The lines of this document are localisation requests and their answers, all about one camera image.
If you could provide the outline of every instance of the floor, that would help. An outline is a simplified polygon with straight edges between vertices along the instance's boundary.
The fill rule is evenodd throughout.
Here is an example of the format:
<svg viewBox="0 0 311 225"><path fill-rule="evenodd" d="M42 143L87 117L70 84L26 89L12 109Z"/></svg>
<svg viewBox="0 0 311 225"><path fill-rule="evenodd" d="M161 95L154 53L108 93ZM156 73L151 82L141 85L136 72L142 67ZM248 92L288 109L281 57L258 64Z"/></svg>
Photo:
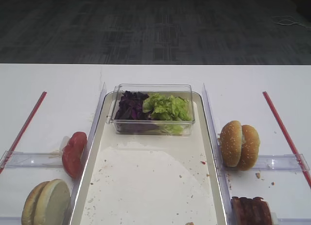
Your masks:
<svg viewBox="0 0 311 225"><path fill-rule="evenodd" d="M0 0L0 63L310 65L285 15L308 25L290 0Z"/></svg>

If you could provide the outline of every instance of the white tray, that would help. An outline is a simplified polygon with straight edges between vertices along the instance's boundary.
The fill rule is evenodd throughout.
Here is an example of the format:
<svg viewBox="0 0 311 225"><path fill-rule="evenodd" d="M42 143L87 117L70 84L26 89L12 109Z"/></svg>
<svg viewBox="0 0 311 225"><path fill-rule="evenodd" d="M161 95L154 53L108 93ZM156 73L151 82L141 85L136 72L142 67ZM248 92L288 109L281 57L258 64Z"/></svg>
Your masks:
<svg viewBox="0 0 311 225"><path fill-rule="evenodd" d="M189 136L120 135L107 94L69 224L225 224L201 96L193 102Z"/></svg>

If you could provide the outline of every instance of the bun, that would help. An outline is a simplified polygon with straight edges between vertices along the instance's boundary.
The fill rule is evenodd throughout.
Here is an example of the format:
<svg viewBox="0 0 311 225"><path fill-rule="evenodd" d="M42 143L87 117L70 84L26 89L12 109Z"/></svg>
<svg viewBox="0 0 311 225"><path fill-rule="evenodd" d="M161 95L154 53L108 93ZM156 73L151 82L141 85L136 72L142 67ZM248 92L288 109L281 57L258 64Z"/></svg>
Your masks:
<svg viewBox="0 0 311 225"><path fill-rule="evenodd" d="M48 182L49 181L45 181L45 182L38 184L29 193L29 195L25 201L23 213L21 215L21 224L22 225L34 225L35 207L37 205L39 196L40 196L43 188L46 186L46 184Z"/></svg>
<svg viewBox="0 0 311 225"><path fill-rule="evenodd" d="M61 225L69 201L67 184L61 179L50 181L39 196L34 225Z"/></svg>
<svg viewBox="0 0 311 225"><path fill-rule="evenodd" d="M239 121L227 123L220 133L220 150L228 167L236 167L241 158L242 126Z"/></svg>
<svg viewBox="0 0 311 225"><path fill-rule="evenodd" d="M246 171L251 169L257 161L260 139L256 129L250 125L243 125L242 132L242 152L237 168Z"/></svg>

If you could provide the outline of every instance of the red straw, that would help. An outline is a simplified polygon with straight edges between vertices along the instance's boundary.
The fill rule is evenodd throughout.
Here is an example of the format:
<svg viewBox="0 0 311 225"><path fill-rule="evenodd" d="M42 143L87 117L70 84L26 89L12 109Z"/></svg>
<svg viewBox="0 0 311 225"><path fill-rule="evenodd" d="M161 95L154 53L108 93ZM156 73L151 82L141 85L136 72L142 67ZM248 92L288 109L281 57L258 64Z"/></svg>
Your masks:
<svg viewBox="0 0 311 225"><path fill-rule="evenodd" d="M281 120L281 117L277 113L276 108L274 107L274 105L273 105L273 103L272 103L268 93L266 91L264 91L263 92L263 96L265 97L265 99L266 99L266 101L267 101L267 103L268 103L268 105L269 105L269 107L270 107L274 117L276 118L276 121L277 121L278 125L280 126L280 128L281 128L281 130L283 132L283 135L284 135L285 139L287 140L287 143L289 144L293 154L294 155L298 155L299 152L296 149L295 144L294 144L293 140L291 139L289 133L287 132L287 130L285 128L285 125L283 124L283 122ZM305 176L305 178L306 178L306 180L307 180L307 182L308 182L308 184L309 184L309 186L311 188L311 176L310 176L310 173L308 171L304 171L304 169L306 169L306 166L304 165L304 162L301 160L300 156L297 157L297 161L298 161L301 169L303 170L302 172L303 172L303 174L304 174L304 176Z"/></svg>
<svg viewBox="0 0 311 225"><path fill-rule="evenodd" d="M44 100L44 97L46 96L47 92L46 91L43 91L39 100L37 101L37 103L35 104L33 110L31 111L29 117L27 118L26 122L24 123L23 127L21 128L20 132L18 133L16 139L14 140L9 152L7 153L6 157L5 157L5 160L4 160L4 164L3 164L3 167L0 168L0 174L1 172L3 171L4 169L4 166L6 165L6 163L8 162L8 160L10 159L11 157L11 154L12 152L15 150L19 140L21 139L21 136L23 136L25 130L27 129L29 123L31 122L32 118L34 117L35 113L37 112L38 108L40 107L42 101Z"/></svg>

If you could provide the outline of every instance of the tomato slice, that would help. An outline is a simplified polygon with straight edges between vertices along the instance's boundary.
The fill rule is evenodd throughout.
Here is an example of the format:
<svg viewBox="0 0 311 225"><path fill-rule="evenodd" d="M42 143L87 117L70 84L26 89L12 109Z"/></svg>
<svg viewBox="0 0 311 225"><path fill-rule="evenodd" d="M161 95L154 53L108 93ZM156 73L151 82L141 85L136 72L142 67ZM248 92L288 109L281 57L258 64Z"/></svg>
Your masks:
<svg viewBox="0 0 311 225"><path fill-rule="evenodd" d="M74 133L68 142L69 145L73 146L75 149L78 149L81 155L84 147L86 146L86 143L87 138L84 132Z"/></svg>
<svg viewBox="0 0 311 225"><path fill-rule="evenodd" d="M76 132L63 149L62 162L67 174L76 179L82 172L81 155L86 146L87 138L83 132Z"/></svg>
<svg viewBox="0 0 311 225"><path fill-rule="evenodd" d="M67 174L76 179L82 171L81 155L78 149L67 145L63 149L62 162Z"/></svg>

